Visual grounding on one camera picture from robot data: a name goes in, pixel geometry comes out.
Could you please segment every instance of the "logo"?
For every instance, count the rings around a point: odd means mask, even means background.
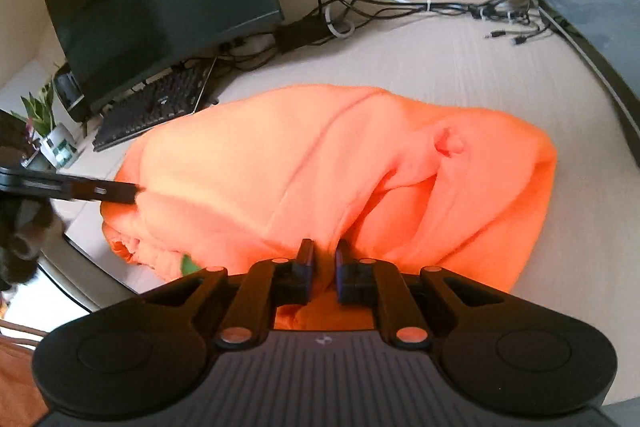
[[[321,346],[328,346],[334,340],[326,333],[324,333],[321,337],[316,338],[316,342]]]

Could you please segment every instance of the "potted plant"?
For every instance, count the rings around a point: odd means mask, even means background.
[[[53,95],[53,84],[49,81],[40,88],[37,96],[29,93],[29,98],[20,97],[27,111],[26,117],[13,111],[12,114],[27,125],[32,141],[33,131],[40,136],[40,151],[56,169],[60,169],[75,161],[78,149],[67,128],[61,123],[56,124],[52,108]]]

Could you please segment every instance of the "green object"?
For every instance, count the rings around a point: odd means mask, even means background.
[[[37,96],[29,93],[29,98],[23,96],[22,105],[27,111],[27,116],[23,116],[14,111],[11,114],[20,118],[25,124],[31,125],[41,138],[46,138],[56,127],[56,120],[53,117],[53,83],[50,80],[40,88]]]
[[[185,275],[190,275],[192,273],[199,272],[200,270],[202,270],[202,268],[200,268],[200,266],[195,264],[191,260],[191,257],[189,257],[187,254],[182,256],[182,262],[180,263],[180,272],[182,273],[183,277]]]
[[[62,142],[60,142],[57,147],[54,147],[51,152],[56,157],[58,168],[62,169],[74,157],[74,154],[78,152],[78,149],[66,140],[62,140]]]

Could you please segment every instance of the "plant pot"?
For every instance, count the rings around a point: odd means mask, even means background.
[[[31,158],[22,162],[25,169],[39,172],[55,171],[49,160],[47,160],[40,149],[31,155]]]
[[[40,151],[56,170],[70,166],[79,156],[73,135],[61,123],[42,139]]]

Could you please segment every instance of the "orange fabric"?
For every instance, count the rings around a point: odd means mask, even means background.
[[[540,233],[556,152],[501,112],[439,107],[374,87],[296,86],[157,127],[130,148],[119,181],[135,206],[102,204],[114,252],[180,277],[202,267],[245,273],[256,261],[318,247],[316,298],[280,327],[370,327],[332,302],[334,251],[418,273],[439,264],[508,291]]]
[[[0,425],[30,427],[47,412],[31,376],[33,351],[0,343]]]

